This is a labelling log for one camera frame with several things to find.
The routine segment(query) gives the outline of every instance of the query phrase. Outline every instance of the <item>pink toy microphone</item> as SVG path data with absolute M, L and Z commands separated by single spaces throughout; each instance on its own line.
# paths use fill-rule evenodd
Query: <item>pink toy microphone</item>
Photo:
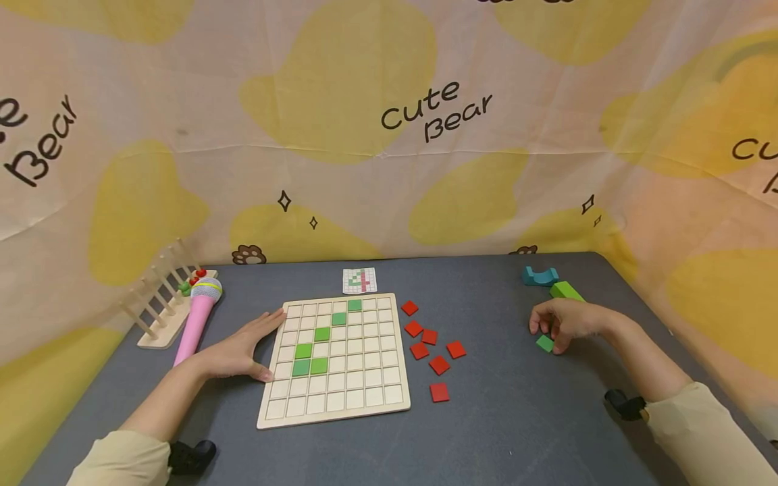
M 203 277 L 192 287 L 191 309 L 184 327 L 184 335 L 178 345 L 176 362 L 173 366 L 192 356 L 200 344 L 200 336 L 205 327 L 205 321 L 211 313 L 213 305 L 222 297 L 222 283 L 215 278 Z

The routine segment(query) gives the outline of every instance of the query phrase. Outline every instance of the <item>blue wooden block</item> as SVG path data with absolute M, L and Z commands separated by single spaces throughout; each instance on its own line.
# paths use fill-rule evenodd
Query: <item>blue wooden block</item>
M 532 267 L 524 267 L 524 271 L 521 272 L 521 280 L 525 285 L 537 285 L 540 287 L 551 287 L 559 281 L 559 274 L 556 273 L 556 268 L 549 268 L 539 274 L 532 271 Z

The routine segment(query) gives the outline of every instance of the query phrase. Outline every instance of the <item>red square tile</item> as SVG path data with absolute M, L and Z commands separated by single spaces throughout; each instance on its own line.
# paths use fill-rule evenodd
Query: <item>red square tile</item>
M 443 356 L 436 356 L 432 359 L 432 361 L 429 362 L 429 365 L 433 367 L 435 373 L 437 373 L 438 376 L 444 374 L 446 370 L 451 367 L 451 365 L 449 365 L 448 362 L 443 359 Z
M 412 320 L 408 323 L 407 326 L 405 326 L 405 330 L 408 332 L 408 334 L 411 335 L 411 337 L 416 337 L 419 335 L 420 332 L 424 330 L 421 324 L 417 323 L 416 321 Z
M 403 312 L 411 316 L 414 312 L 419 310 L 419 307 L 409 300 L 405 304 L 403 304 L 403 306 L 400 309 L 402 309 Z
M 422 334 L 422 343 L 427 343 L 434 346 L 437 343 L 437 331 L 432 329 L 425 329 L 424 334 Z
M 459 341 L 454 341 L 453 343 L 449 343 L 446 346 L 446 349 L 448 349 L 448 352 L 451 355 L 451 358 L 453 359 L 461 358 L 462 356 L 467 354 L 464 351 L 464 346 L 462 346 L 462 343 Z
M 429 385 L 429 391 L 433 395 L 433 402 L 448 401 L 448 387 L 446 383 L 433 383 Z
M 429 350 L 424 345 L 424 343 L 416 343 L 413 346 L 411 346 L 411 353 L 413 353 L 413 357 L 416 359 L 424 358 L 425 356 L 429 356 Z

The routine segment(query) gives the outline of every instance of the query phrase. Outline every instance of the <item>wooden peg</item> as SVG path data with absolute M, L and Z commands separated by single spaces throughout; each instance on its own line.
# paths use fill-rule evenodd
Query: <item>wooden peg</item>
M 170 292 L 170 294 L 173 296 L 173 300 L 176 302 L 180 302 L 181 296 L 178 294 L 178 292 L 176 292 L 176 290 L 173 288 L 170 282 L 167 281 L 167 276 L 162 275 L 162 272 L 159 271 L 156 265 L 151 266 L 151 271 L 153 271 L 154 275 L 156 275 L 156 277 L 162 281 L 162 285 L 165 285 L 167 291 Z
M 170 255 L 173 256 L 173 262 L 179 267 L 184 269 L 184 273 L 187 275 L 187 280 L 188 280 L 191 272 L 189 271 L 189 267 L 188 265 L 186 265 L 186 262 L 181 261 L 181 259 L 177 255 L 176 250 L 173 249 L 173 245 L 168 245 L 167 250 L 170 251 Z
M 140 300 L 143 304 L 143 308 L 146 309 L 146 312 L 151 314 L 151 316 L 159 323 L 160 326 L 165 326 L 165 320 L 160 316 L 153 307 L 149 305 L 148 302 L 146 302 L 143 297 L 141 297 L 140 294 L 138 294 L 134 288 L 130 288 L 130 293 L 135 296 L 136 299 Z
M 145 280 L 145 277 L 141 277 L 141 282 L 143 282 L 143 288 L 146 288 L 148 284 L 147 284 L 147 282 L 146 282 L 146 280 Z M 168 312 L 168 313 L 169 313 L 171 316 L 175 316 L 175 315 L 176 315 L 176 311 L 175 311 L 175 310 L 173 310 L 173 307 L 170 307 L 170 304 L 169 304 L 169 303 L 167 303 L 167 299 L 164 299 L 164 298 L 162 297 L 162 294 L 160 294 L 160 293 L 159 293 L 159 290 L 157 290 L 157 289 L 156 289 L 156 285 L 154 285 L 154 288 L 152 288 L 152 290 L 154 291 L 154 297 L 156 298 L 157 302 L 159 302 L 160 304 L 162 304 L 162 307 L 164 307 L 164 308 L 165 308 L 165 310 L 166 310 L 166 311 L 167 311 L 167 312 Z
M 160 255 L 159 259 L 165 261 L 165 263 L 167 264 L 167 267 L 170 269 L 170 272 L 173 273 L 173 276 L 176 278 L 176 281 L 178 281 L 178 285 L 183 284 L 184 281 L 181 280 L 181 276 L 178 274 L 178 270 L 176 270 L 176 268 L 173 266 L 173 264 L 171 264 L 170 261 L 165 258 L 165 255 Z
M 135 325 L 143 329 L 143 332 L 149 335 L 150 338 L 156 339 L 156 333 L 151 330 L 151 327 L 147 326 L 145 322 L 140 318 L 140 316 L 136 316 L 125 304 L 124 302 L 119 302 L 119 307 L 121 307 L 122 310 L 124 310 L 124 313 L 130 316 L 130 319 L 135 322 Z
M 195 256 L 192 254 L 191 251 L 189 251 L 189 248 L 187 248 L 187 246 L 184 245 L 184 241 L 181 238 L 176 238 L 176 241 L 178 242 L 178 246 L 181 247 L 181 251 L 184 253 L 184 256 L 194 264 L 195 268 L 197 268 L 198 270 L 202 270 L 202 268 L 200 268 L 200 265 L 195 260 Z

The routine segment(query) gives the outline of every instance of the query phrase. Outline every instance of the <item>microphone head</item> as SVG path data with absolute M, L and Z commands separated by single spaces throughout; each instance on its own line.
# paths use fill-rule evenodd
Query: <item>microphone head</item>
M 192 297 L 205 295 L 213 299 L 213 302 L 222 298 L 222 282 L 211 277 L 203 277 L 192 286 Z

